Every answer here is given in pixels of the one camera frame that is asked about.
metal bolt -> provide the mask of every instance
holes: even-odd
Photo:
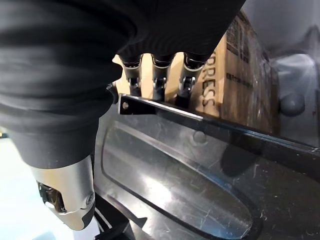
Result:
[[[94,200],[94,194],[91,193],[90,196],[87,197],[85,204],[89,205],[92,203],[93,200]]]
[[[129,104],[125,101],[124,103],[122,103],[122,108],[124,110],[127,110],[129,108]]]

cardboard box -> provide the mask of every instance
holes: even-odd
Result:
[[[115,62],[121,64],[118,57]],[[184,55],[176,54],[168,77],[165,101],[174,103]],[[142,58],[141,92],[152,98],[152,58]],[[119,93],[129,94],[123,73],[116,82]],[[268,55],[261,47],[245,15],[240,12],[203,67],[194,86],[189,109],[222,118],[263,132],[277,125],[277,79]]]

scratched plastic surface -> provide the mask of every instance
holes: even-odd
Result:
[[[142,230],[155,240],[208,239],[166,213],[213,236],[241,239],[251,216],[217,179],[258,207],[263,227],[251,239],[320,238],[317,182],[158,116],[118,115],[113,106],[100,120],[96,156],[96,191],[122,212],[147,218]]]

white wall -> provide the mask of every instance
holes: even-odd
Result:
[[[320,28],[320,0],[247,0],[243,9],[270,50],[300,42],[314,25]]]

robotic arm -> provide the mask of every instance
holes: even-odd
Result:
[[[44,204],[71,229],[84,229],[94,215],[93,156],[99,117],[113,102],[107,85],[122,74],[112,62],[115,54],[128,65],[130,56],[146,52],[155,56],[189,52],[189,62],[204,63],[243,3],[0,0],[0,126],[9,130],[30,166]],[[190,39],[174,44],[176,26],[166,24],[166,18],[177,15],[188,26],[178,36],[197,37],[194,32],[201,27],[192,26],[204,21],[203,12],[189,16],[192,4],[204,4],[200,9],[214,9],[220,16],[212,25],[204,24],[211,27],[213,37],[202,38],[199,51],[190,47],[194,46]],[[217,18],[210,12],[208,19]],[[168,39],[155,42],[161,33]]]

